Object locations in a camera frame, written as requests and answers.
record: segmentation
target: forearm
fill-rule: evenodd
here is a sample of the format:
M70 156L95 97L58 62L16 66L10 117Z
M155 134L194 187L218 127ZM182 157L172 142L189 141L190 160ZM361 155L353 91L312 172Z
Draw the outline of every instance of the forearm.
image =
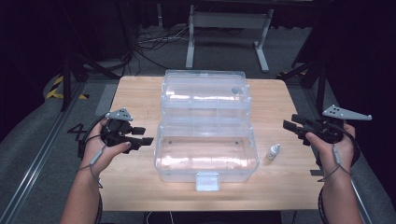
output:
M322 192L324 211L329 223L362 223L350 175L339 174L333 177L325 182Z
M94 223L99 205L99 188L90 168L78 171L67 198L61 223Z

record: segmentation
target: yellow tape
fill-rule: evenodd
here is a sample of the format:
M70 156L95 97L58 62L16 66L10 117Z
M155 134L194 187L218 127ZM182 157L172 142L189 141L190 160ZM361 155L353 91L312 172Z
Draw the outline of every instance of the yellow tape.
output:
M58 78L56 78L56 80L53 82L53 85L49 91L49 93L47 94L47 98L58 98L58 99L63 99L64 95L61 93L56 93L56 90L58 89L59 85L61 84L61 82L64 81L64 76L59 75ZM90 98L89 94L81 94L78 99L80 100L87 100Z

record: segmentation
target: finger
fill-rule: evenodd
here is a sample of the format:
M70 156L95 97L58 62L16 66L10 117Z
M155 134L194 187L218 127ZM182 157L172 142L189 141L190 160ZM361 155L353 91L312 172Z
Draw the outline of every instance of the finger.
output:
M347 123L344 123L344 130L345 130L347 133L350 133L353 137L356 136L356 135L355 135L355 134L356 134L355 128L354 128L353 126L347 124Z
M102 128L106 125L107 119L101 119L99 122L96 123L95 126L93 126L90 137L99 135L100 132L102 131Z
M130 142L125 142L125 143L120 143L114 147L110 147L107 152L112 156L113 158L122 152L126 151L131 146Z
M319 151L319 153L325 153L326 151L328 151L328 150L325 150L325 148L327 148L329 146L329 144L326 143L325 141L321 140L314 133L307 133L305 135L305 137L312 144L312 146L314 146Z

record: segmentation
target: clear plastic storage container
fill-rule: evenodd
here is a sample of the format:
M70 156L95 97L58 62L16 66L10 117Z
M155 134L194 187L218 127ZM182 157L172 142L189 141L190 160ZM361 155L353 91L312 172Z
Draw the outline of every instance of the clear plastic storage container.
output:
M249 86L242 72L168 70L154 163L163 181L247 181L259 166L250 124Z

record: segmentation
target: right hand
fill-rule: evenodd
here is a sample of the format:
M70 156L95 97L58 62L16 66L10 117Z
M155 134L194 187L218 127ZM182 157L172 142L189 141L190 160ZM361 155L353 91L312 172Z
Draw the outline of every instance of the right hand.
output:
M350 133L353 137L355 137L354 127L345 123L344 130ZM307 133L305 137L306 139L308 139L311 145L318 150L325 174L331 173L337 167L334 155L332 153L332 144L326 143L313 133ZM350 167L354 154L352 141L344 135L343 139L334 145L338 149L338 153L341 158L341 166L350 173ZM337 171L333 175L336 176L340 174L346 173Z

